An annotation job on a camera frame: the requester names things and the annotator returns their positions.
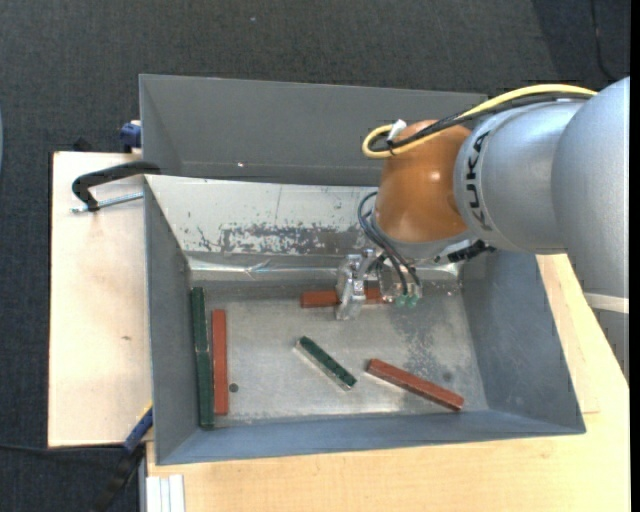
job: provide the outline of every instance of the dark carpet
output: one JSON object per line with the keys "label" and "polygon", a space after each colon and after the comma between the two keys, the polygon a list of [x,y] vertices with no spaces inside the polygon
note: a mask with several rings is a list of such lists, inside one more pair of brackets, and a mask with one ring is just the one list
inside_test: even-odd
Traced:
{"label": "dark carpet", "polygon": [[[121,151],[139,73],[600,89],[630,72],[631,0],[594,1],[0,0],[0,444],[46,446],[49,155]],[[87,510],[117,457],[0,447],[0,511]],[[112,510],[136,508],[132,483]]]}

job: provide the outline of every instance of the red wooden block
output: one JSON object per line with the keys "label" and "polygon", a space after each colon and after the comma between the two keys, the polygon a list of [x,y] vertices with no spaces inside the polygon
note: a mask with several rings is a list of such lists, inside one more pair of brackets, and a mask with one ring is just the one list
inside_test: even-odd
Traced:
{"label": "red wooden block", "polygon": [[211,313],[213,345],[213,412],[229,413],[229,383],[227,378],[227,314],[223,309]]}
{"label": "red wooden block", "polygon": [[372,359],[369,361],[367,371],[371,375],[375,375],[391,384],[395,384],[402,389],[406,389],[411,393],[415,393],[454,411],[462,409],[462,405],[464,404],[464,398],[453,391],[442,388],[428,380],[416,377],[409,372],[405,372],[400,368],[380,361],[380,359]]}
{"label": "red wooden block", "polygon": [[[365,290],[367,301],[365,304],[381,304],[382,296],[379,288],[367,288]],[[302,308],[329,308],[340,303],[335,290],[320,290],[303,292],[300,295],[300,307]]]}

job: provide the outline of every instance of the green wooden block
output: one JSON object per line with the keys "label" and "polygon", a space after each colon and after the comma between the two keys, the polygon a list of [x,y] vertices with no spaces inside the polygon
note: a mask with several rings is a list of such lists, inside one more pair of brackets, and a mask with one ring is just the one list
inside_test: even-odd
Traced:
{"label": "green wooden block", "polygon": [[345,391],[350,390],[358,382],[353,375],[322,350],[312,339],[303,336],[298,340],[297,347],[314,365]]}
{"label": "green wooden block", "polygon": [[191,319],[193,345],[196,352],[196,379],[198,386],[198,413],[202,428],[213,428],[213,361],[207,319],[205,316],[205,293],[203,288],[191,290]]}

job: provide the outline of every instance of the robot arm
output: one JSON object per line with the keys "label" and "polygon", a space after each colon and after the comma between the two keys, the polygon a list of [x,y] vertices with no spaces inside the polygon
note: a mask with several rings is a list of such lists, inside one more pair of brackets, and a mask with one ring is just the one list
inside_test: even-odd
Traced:
{"label": "robot arm", "polygon": [[598,94],[534,86],[399,135],[374,130],[363,150],[386,160],[369,225],[410,259],[464,240],[566,252],[628,377],[629,102],[629,78]]}

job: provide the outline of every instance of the gray bin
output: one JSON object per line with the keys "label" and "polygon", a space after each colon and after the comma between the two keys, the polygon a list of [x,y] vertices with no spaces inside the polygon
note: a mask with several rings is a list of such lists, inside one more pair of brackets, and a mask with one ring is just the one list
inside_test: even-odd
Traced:
{"label": "gray bin", "polygon": [[[215,230],[222,217],[233,218],[233,209],[206,202],[208,195],[235,197],[238,212],[246,214],[240,203],[255,193],[261,198],[256,200],[261,228],[286,238],[291,233],[282,218],[261,216],[275,185],[217,179],[303,183],[309,194],[331,197],[342,186],[351,199],[336,201],[352,208],[366,192],[362,186],[377,184],[379,176],[379,162],[359,154],[368,129],[403,115],[441,117],[481,98],[174,77],[142,77],[141,90],[145,160],[167,174],[204,178],[147,177],[145,184],[160,464],[584,432],[534,256],[496,252],[453,269],[423,268],[429,278],[415,309],[370,306],[357,320],[338,322],[331,309],[300,309],[298,297],[303,290],[332,288],[343,254],[363,246],[355,218],[346,215],[331,227],[334,243],[322,251],[314,251],[313,244],[294,250],[286,244],[231,247]],[[260,142],[259,130],[241,131],[256,124],[291,126],[292,111],[293,117],[302,116],[289,133],[292,146],[282,143],[283,133]],[[233,136],[216,137],[222,126]],[[336,130],[325,131],[329,126]],[[316,129],[321,137],[305,134]],[[193,192],[185,192],[189,187]],[[295,195],[301,190],[296,187],[282,190]],[[291,208],[295,215],[297,207]],[[331,223],[329,213],[316,214]],[[344,221],[349,218],[353,226]],[[318,226],[313,219],[305,222],[307,233]],[[236,228],[239,236],[251,231],[242,222]],[[186,231],[198,232],[199,242]],[[193,286],[207,290],[208,313],[217,307],[228,312],[229,382],[238,391],[230,395],[229,415],[217,418],[213,430],[198,426]],[[294,344],[303,335],[354,374],[358,383],[351,391],[299,357]],[[465,408],[447,412],[366,374],[374,357],[458,392]]]}

